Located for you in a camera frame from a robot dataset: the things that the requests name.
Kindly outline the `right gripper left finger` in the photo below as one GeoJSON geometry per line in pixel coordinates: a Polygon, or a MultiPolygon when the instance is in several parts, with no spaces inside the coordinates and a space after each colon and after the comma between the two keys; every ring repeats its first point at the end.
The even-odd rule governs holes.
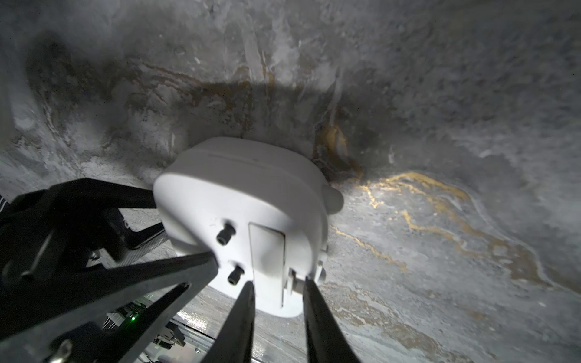
{"type": "Polygon", "coordinates": [[[248,281],[236,299],[218,337],[203,358],[203,363],[251,362],[255,306],[254,284],[248,281]]]}

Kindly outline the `white square alarm clock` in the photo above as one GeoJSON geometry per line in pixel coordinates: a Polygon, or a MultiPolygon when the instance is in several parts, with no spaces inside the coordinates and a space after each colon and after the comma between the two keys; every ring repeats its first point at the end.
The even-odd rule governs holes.
{"type": "Polygon", "coordinates": [[[214,290],[236,298],[251,282],[258,310],[289,319],[303,311],[305,281],[325,280],[329,218],[344,199],[303,155],[208,139],[182,152],[153,193],[178,255],[213,252],[214,290]]]}

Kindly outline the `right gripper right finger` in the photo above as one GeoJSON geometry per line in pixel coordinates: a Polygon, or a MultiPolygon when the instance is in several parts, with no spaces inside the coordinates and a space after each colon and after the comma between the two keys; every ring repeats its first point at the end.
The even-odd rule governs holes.
{"type": "Polygon", "coordinates": [[[308,362],[360,362],[316,283],[308,278],[304,286],[303,301],[308,362]]]}

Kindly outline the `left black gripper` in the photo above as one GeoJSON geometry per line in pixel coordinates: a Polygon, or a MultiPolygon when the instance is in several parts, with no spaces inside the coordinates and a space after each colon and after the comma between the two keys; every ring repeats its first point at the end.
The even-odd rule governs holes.
{"type": "Polygon", "coordinates": [[[155,208],[151,190],[92,178],[17,197],[1,217],[1,360],[43,362],[64,345],[70,361],[135,361],[216,277],[213,254],[50,278],[84,269],[98,250],[134,263],[158,248],[167,240],[162,223],[133,231],[120,212],[155,208]],[[117,331],[95,324],[164,288],[135,322],[117,331]]]}

